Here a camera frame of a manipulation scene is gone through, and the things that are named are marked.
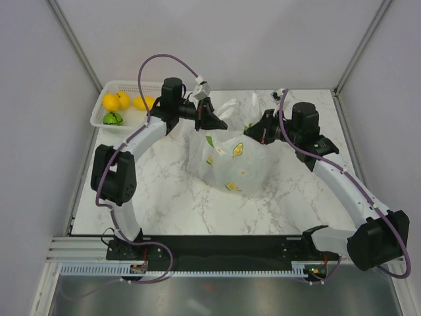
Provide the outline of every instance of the basket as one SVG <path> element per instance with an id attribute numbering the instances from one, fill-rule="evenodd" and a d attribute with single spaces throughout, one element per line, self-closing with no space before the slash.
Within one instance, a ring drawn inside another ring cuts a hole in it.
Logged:
<path id="1" fill-rule="evenodd" d="M 141 84 L 144 96 L 154 97 L 155 99 L 161 96 L 162 83 L 158 82 L 143 82 Z M 142 124 L 146 117 L 146 111 L 140 111 L 133 105 L 127 110 L 118 110 L 117 113 L 123 118 L 123 125 L 106 125 L 103 124 L 103 118 L 108 113 L 103 107 L 103 97 L 106 93 L 116 94 L 120 91 L 126 92 L 130 96 L 131 102 L 135 97 L 139 97 L 139 88 L 136 81 L 113 80 L 107 82 L 103 91 L 99 94 L 97 103 L 93 108 L 91 115 L 91 124 L 95 127 L 106 128 L 107 130 L 114 130 L 120 132 L 130 132 L 135 130 Z"/>

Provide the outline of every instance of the white marble surface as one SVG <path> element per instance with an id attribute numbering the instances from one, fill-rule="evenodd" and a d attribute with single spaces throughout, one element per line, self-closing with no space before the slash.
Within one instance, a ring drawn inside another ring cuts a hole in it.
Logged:
<path id="1" fill-rule="evenodd" d="M 265 107 L 273 108 L 270 91 L 257 91 Z M 215 107 L 236 98 L 251 102 L 253 91 L 212 92 Z M 339 148 L 351 167 L 349 152 L 328 90 L 294 90 L 287 101 L 308 101 L 320 113 L 321 133 Z M 290 117 L 291 107 L 285 112 Z M 278 161 L 254 196 L 220 191 L 186 171 L 193 122 L 180 121 L 171 134 L 152 146 L 137 162 L 136 219 L 146 234 L 299 234 L 328 224 L 353 229 L 347 212 L 321 180 L 298 161 L 285 143 L 275 142 Z M 121 136 L 100 130 L 96 145 L 115 144 Z M 102 234 L 112 226 L 107 209 L 95 206 L 89 181 L 93 159 L 78 206 L 73 234 Z"/>

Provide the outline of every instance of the plastic bag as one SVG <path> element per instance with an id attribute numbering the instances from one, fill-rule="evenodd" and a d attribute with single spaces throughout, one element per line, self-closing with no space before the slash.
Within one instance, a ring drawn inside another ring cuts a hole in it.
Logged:
<path id="1" fill-rule="evenodd" d="M 274 160 L 268 146 L 243 135 L 262 117 L 260 96 L 241 104 L 233 99 L 215 110 L 228 130 L 194 131 L 189 135 L 187 170 L 210 186 L 253 194 L 262 188 Z"/>

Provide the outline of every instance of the white wall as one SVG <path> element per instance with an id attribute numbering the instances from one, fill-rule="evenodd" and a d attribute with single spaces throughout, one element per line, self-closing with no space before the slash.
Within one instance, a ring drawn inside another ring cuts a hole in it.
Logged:
<path id="1" fill-rule="evenodd" d="M 421 1 L 398 0 L 345 85 L 342 100 L 368 182 L 410 218 L 412 280 L 421 290 Z"/>
<path id="2" fill-rule="evenodd" d="M 381 0 L 58 0 L 102 85 L 169 53 L 214 90 L 333 88 Z M 187 74 L 155 61 L 145 79 Z M 190 76 L 184 76 L 192 83 Z"/>
<path id="3" fill-rule="evenodd" d="M 43 0 L 0 2 L 0 314 L 29 314 L 97 92 Z"/>

